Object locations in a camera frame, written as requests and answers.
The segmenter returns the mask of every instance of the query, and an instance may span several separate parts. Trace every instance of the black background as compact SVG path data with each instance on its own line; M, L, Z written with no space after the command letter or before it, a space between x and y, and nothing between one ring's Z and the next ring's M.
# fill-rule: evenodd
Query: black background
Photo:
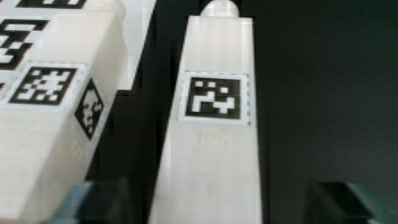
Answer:
M127 177L136 223L149 213L186 18L206 3L158 0L134 86L117 93L86 177ZM367 184L398 209L398 1L236 4L255 22L264 223L300 223L309 180Z

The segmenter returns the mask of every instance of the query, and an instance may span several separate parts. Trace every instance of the dark object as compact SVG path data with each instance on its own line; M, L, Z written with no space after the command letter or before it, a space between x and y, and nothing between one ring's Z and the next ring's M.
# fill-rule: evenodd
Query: dark object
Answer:
M131 224L126 182L78 184L65 196L51 220L40 224Z
M15 7L19 8L56 8L56 9L81 9L86 0L53 0L44 3L44 0L21 0Z
M317 183L309 187L303 224L394 224L369 189L349 183Z

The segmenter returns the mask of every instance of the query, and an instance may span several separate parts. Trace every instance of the rounded top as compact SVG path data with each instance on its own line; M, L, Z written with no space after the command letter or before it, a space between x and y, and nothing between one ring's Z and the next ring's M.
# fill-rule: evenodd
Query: rounded top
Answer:
M213 0L206 5L200 16L211 17L238 17L239 10L229 0Z
M126 17L126 9L120 0L88 0L83 6L88 10L111 10L120 20Z

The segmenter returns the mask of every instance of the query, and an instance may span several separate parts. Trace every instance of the marker sticker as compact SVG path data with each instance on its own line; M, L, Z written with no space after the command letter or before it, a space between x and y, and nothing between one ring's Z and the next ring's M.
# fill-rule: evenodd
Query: marker sticker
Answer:
M104 112L104 103L97 92L95 84L90 79L83 91L81 100L78 103L78 109L74 112L74 117L88 139L92 139L95 133L102 112Z
M0 70L14 70L47 20L0 19Z
M3 108L56 111L85 77L85 65L30 62L17 74Z
M81 9L86 0L21 0L17 8Z
M248 124L246 75L184 73L179 120Z

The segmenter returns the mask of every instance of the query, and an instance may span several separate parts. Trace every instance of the black and white square marker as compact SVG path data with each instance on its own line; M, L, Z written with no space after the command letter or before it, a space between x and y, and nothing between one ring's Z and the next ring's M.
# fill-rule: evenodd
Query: black and white square marker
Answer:
M179 120L246 124L246 75L186 72L182 86Z
M95 133L102 110L104 110L102 99L97 92L94 81L90 79L74 112L76 120L88 139L92 139Z
M86 0L19 0L19 8L81 9Z
M0 70L14 70L33 45L37 32L47 20L3 19L0 21Z
M76 68L30 67L8 103L58 105Z
M239 80L191 77L186 115L239 119Z

